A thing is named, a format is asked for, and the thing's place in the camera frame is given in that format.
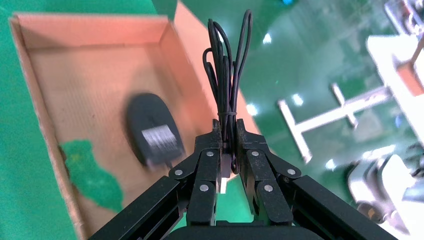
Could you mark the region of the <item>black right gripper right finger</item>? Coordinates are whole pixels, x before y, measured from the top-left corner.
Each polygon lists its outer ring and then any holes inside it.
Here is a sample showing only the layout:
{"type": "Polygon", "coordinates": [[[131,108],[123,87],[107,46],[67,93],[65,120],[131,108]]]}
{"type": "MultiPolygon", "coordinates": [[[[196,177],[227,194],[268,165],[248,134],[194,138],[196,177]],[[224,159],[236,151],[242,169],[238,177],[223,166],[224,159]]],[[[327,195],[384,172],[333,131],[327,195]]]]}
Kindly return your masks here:
{"type": "Polygon", "coordinates": [[[273,154],[236,121],[236,166],[266,240],[391,240],[393,236],[308,175],[273,154]]]}

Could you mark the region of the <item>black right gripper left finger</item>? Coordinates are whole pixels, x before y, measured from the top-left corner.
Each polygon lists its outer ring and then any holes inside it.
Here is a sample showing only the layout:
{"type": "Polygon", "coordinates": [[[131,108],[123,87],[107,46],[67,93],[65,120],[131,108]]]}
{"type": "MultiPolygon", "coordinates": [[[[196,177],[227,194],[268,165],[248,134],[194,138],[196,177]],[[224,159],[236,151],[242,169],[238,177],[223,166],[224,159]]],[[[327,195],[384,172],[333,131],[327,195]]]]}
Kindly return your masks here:
{"type": "Polygon", "coordinates": [[[92,240],[162,240],[181,220],[212,226],[222,155],[221,127],[195,138],[194,152],[162,176],[139,197],[95,232],[92,240]]]}

